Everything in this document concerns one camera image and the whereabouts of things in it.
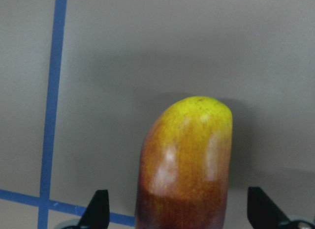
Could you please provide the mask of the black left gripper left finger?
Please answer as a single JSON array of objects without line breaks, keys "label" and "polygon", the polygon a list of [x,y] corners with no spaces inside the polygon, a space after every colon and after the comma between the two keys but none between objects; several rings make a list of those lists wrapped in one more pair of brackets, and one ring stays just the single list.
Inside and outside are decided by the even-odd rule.
[{"label": "black left gripper left finger", "polygon": [[107,229],[109,222],[108,190],[97,190],[76,227],[78,229]]}]

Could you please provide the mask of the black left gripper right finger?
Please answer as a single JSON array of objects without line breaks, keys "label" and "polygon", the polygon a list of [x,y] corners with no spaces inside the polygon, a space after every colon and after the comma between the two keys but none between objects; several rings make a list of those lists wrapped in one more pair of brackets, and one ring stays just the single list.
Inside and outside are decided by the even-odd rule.
[{"label": "black left gripper right finger", "polygon": [[260,187],[249,187],[247,218],[253,229],[294,229],[295,224]]}]

